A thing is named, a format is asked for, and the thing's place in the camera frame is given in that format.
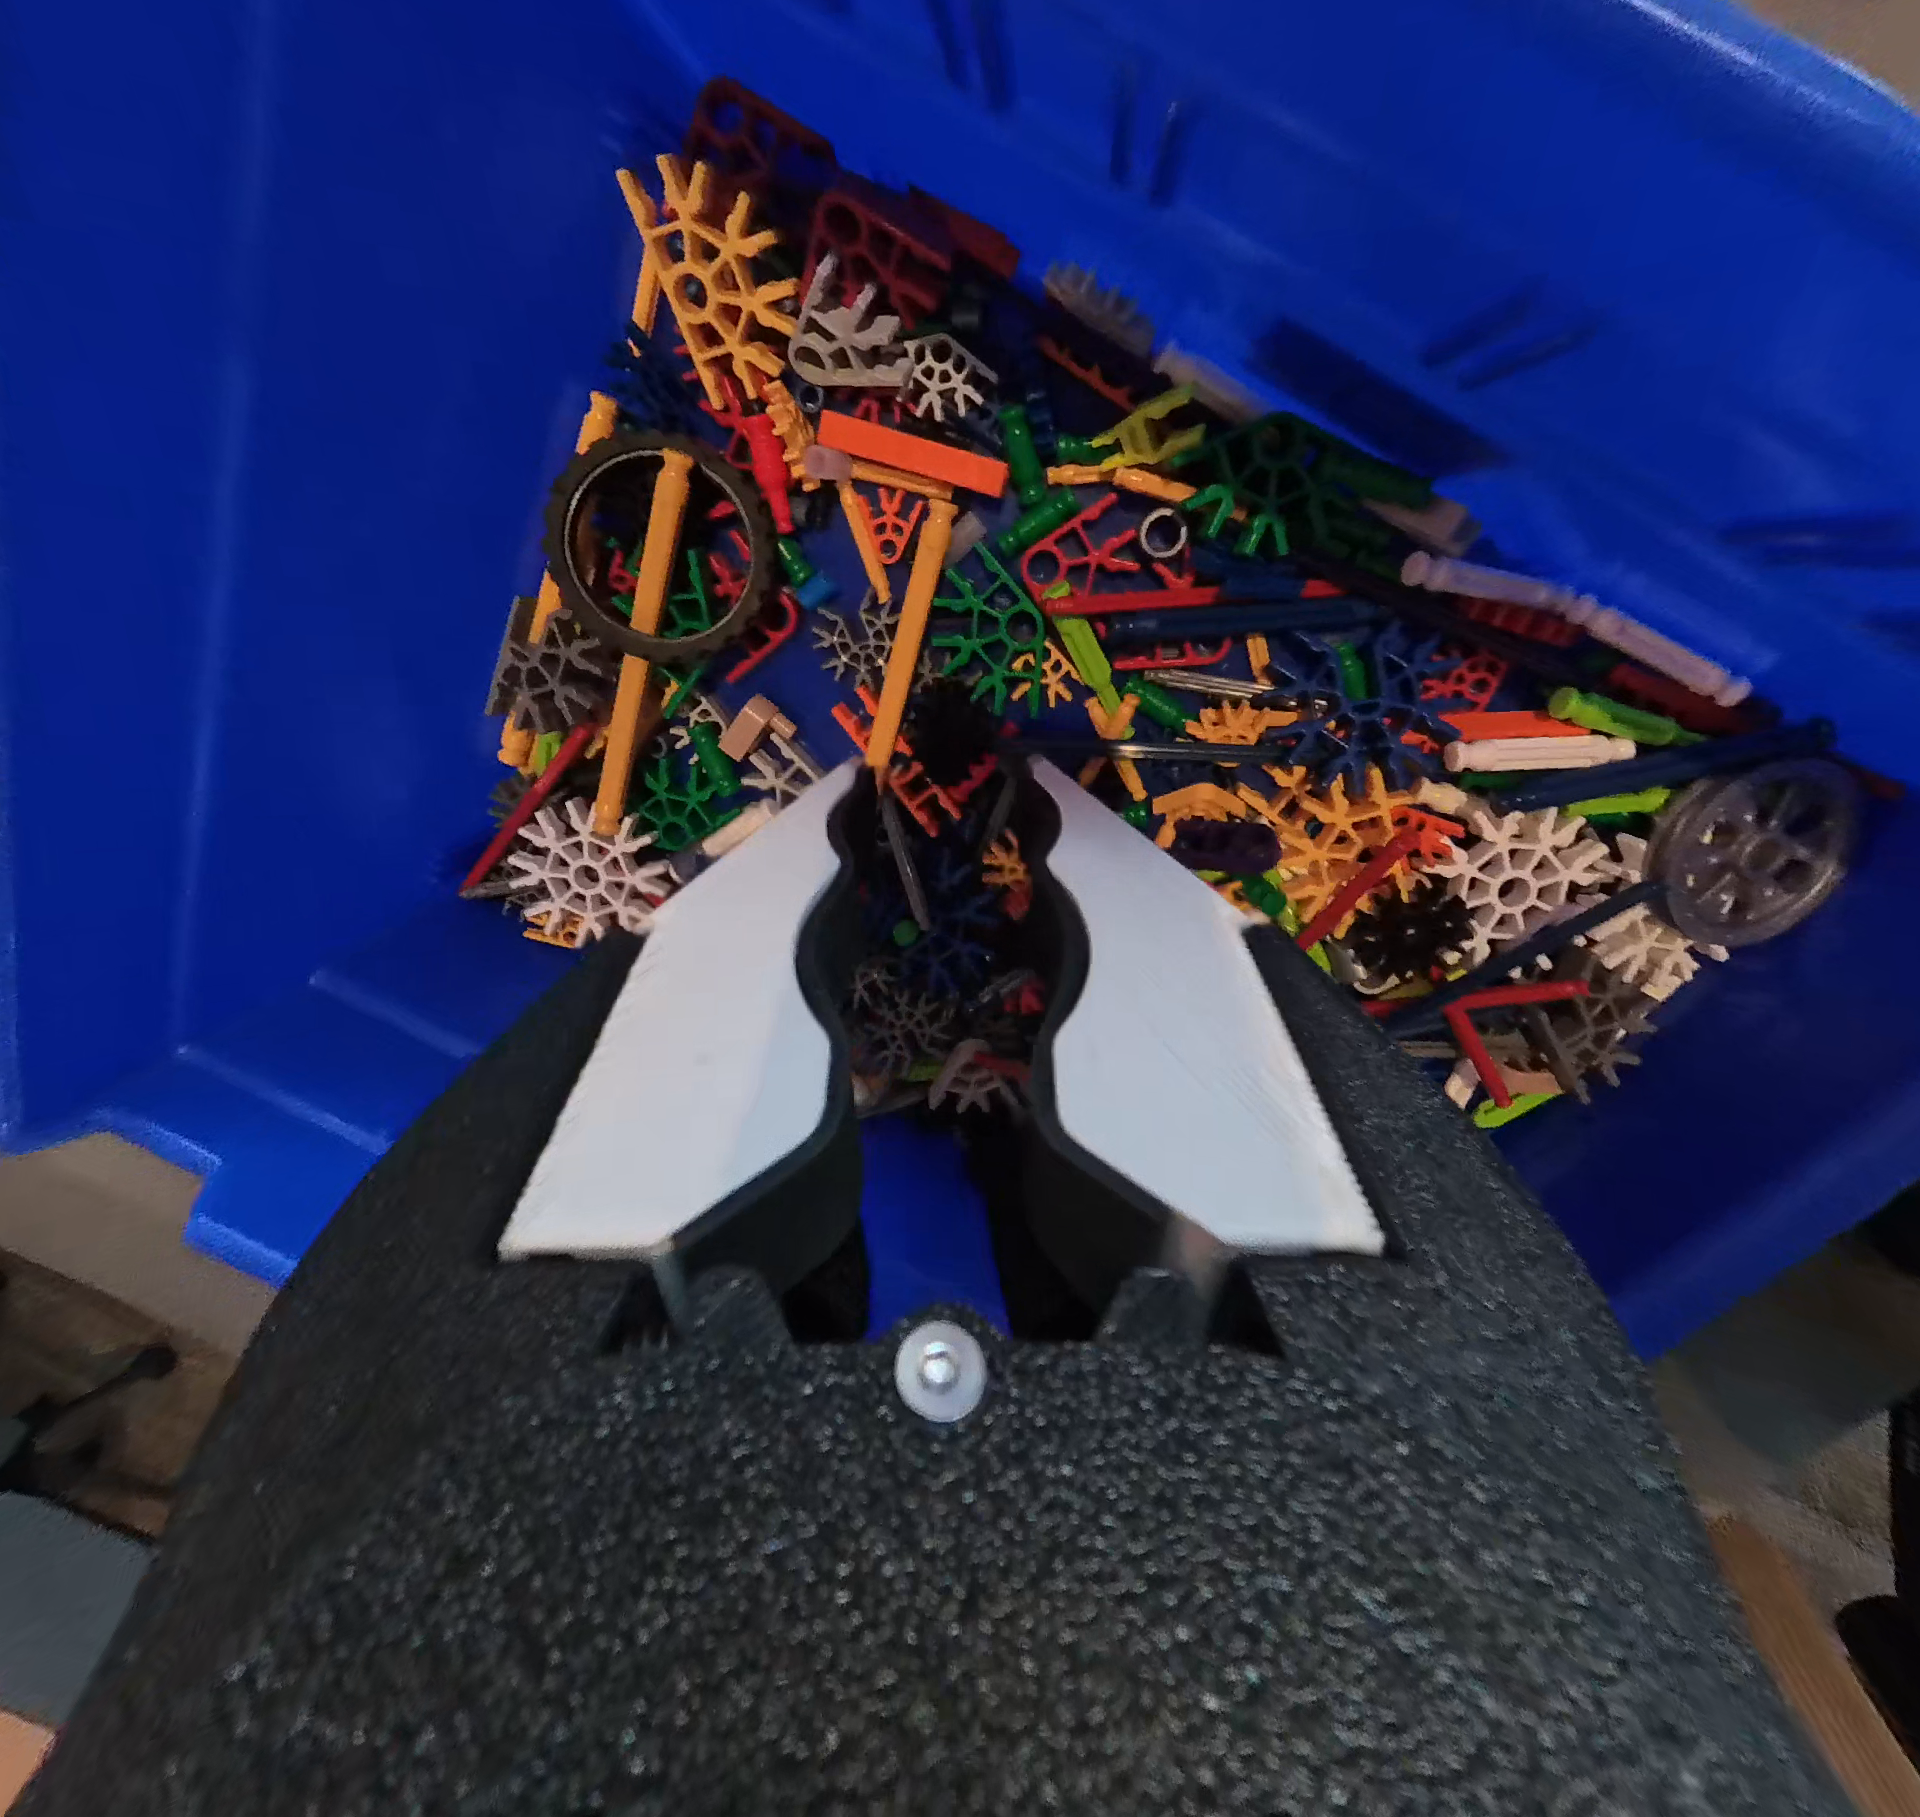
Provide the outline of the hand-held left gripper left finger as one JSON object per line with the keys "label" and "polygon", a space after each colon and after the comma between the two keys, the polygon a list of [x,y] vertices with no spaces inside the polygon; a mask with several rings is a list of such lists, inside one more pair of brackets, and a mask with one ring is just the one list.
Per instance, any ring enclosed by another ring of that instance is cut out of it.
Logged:
{"label": "hand-held left gripper left finger", "polygon": [[833,977],[849,760],[665,902],[499,1242],[500,1261],[825,1263],[863,1192]]}

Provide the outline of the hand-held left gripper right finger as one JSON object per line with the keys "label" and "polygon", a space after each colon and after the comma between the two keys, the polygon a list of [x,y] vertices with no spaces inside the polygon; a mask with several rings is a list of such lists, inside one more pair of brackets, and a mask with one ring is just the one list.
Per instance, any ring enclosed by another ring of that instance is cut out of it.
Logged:
{"label": "hand-held left gripper right finger", "polygon": [[1088,945],[1048,1044],[1070,1144],[1223,1250],[1383,1253],[1253,922],[1056,765],[1028,771],[1059,820],[1038,868]]}

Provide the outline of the pile of colourful construction pieces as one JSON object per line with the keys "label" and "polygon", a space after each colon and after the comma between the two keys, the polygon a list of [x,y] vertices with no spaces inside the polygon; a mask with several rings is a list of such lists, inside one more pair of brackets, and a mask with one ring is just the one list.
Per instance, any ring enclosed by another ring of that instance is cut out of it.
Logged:
{"label": "pile of colourful construction pieces", "polygon": [[853,176],[732,80],[695,105],[659,172],[617,178],[636,296],[578,454],[706,442],[766,498],[776,586],[706,664],[656,667],[589,637],[545,560],[492,672],[505,775],[463,897],[553,948],[641,935],[894,718],[843,993],[865,1108],[1030,1092],[1033,750],[1294,939],[1481,1129],[1588,1105],[1762,945],[1691,945],[1645,874],[1703,779],[1843,765],[1848,874],[1893,864],[1864,950],[1915,937],[1915,780],[1836,722],[1463,557],[1427,472],[1236,417],[1088,272],[1028,290],[1005,237]]}

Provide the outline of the blue bin with square tag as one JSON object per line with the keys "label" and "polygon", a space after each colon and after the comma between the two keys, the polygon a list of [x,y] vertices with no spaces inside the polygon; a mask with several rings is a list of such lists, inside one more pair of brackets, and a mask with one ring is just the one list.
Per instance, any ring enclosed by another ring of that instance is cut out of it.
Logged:
{"label": "blue bin with square tag", "polygon": [[1905,789],[1586,1115],[1644,1355],[1915,1182],[1915,117],[1728,0],[4,0],[4,1138],[279,1285],[569,961],[481,704],[724,78]]}

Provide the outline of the black rubber tyre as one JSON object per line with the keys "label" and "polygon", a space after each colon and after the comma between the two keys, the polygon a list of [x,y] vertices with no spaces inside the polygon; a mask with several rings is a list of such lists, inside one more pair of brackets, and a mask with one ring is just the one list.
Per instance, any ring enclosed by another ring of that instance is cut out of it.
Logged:
{"label": "black rubber tyre", "polygon": [[[744,581],[701,631],[662,634],[674,571],[720,507],[744,541]],[[773,512],[752,478],[695,438],[616,433],[576,454],[545,512],[545,558],[563,612],[612,651],[686,667],[736,640],[782,571]]]}

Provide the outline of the dark grey wheel hub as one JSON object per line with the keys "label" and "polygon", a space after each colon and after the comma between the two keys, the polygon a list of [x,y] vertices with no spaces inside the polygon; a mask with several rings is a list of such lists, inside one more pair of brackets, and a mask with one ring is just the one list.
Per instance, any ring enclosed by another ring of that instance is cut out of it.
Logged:
{"label": "dark grey wheel hub", "polygon": [[1862,819],[1862,785],[1843,765],[1765,762],[1679,795],[1655,827],[1645,874],[1662,888],[1662,917],[1691,945],[1772,942],[1848,877]]}

